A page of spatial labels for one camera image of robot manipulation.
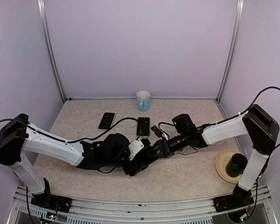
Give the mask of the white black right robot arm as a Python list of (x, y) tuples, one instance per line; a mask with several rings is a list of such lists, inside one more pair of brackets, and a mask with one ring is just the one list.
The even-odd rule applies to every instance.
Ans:
[(201, 127), (196, 127), (188, 114), (180, 114), (172, 122), (178, 135), (156, 141), (153, 149), (159, 157), (170, 157), (184, 147), (205, 148), (226, 139), (250, 136), (253, 150), (238, 182), (241, 189), (229, 197), (233, 207), (241, 206), (248, 198), (246, 191), (252, 188), (276, 149), (279, 124), (257, 104), (234, 117)]

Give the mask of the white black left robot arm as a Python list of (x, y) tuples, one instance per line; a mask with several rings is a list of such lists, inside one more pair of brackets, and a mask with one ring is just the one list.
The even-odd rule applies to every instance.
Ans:
[(56, 197), (50, 193), (48, 181), (31, 165), (26, 152), (43, 154), (85, 170), (123, 168), (129, 176), (148, 167), (137, 158), (145, 147), (139, 139), (130, 142), (124, 135), (115, 133), (103, 141), (89, 143), (86, 138), (71, 141), (38, 128), (28, 121), (26, 114), (5, 121), (7, 124), (0, 130), (0, 164), (10, 167), (47, 208), (53, 207)]

